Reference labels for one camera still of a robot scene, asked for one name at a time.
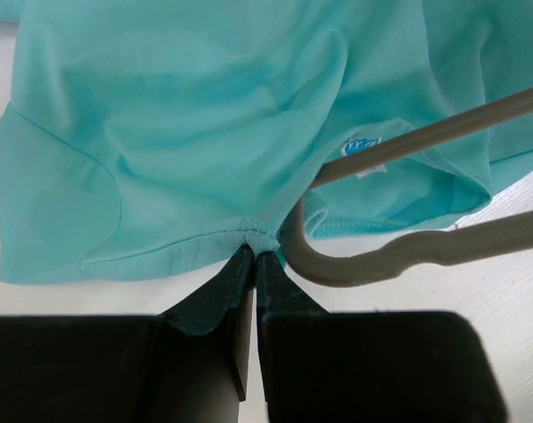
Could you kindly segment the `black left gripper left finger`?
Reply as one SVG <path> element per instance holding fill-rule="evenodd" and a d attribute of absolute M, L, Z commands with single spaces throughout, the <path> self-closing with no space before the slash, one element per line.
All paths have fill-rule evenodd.
<path fill-rule="evenodd" d="M 158 315 L 0 317 L 0 422 L 234 422 L 254 256 Z"/>

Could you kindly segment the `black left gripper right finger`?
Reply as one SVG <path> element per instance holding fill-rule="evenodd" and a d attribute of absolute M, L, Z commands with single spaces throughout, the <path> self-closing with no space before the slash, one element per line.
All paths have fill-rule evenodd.
<path fill-rule="evenodd" d="M 273 253 L 257 258 L 255 283 L 270 421 L 507 421 L 481 340 L 460 315 L 329 312 Z"/>

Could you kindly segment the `teal t shirt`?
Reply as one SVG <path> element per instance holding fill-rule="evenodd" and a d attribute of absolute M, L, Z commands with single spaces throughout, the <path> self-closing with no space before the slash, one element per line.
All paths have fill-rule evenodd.
<path fill-rule="evenodd" d="M 0 279 L 165 278 L 279 247 L 351 130 L 533 86 L 533 1 L 0 1 Z"/>

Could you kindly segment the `grey hanger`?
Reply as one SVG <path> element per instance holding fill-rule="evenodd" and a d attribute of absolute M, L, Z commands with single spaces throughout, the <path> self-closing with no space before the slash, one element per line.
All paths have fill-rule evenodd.
<path fill-rule="evenodd" d="M 533 87 L 422 128 L 363 124 L 293 207 L 281 251 L 303 278 L 353 287 L 532 249 L 533 211 L 455 228 L 532 170 Z"/>

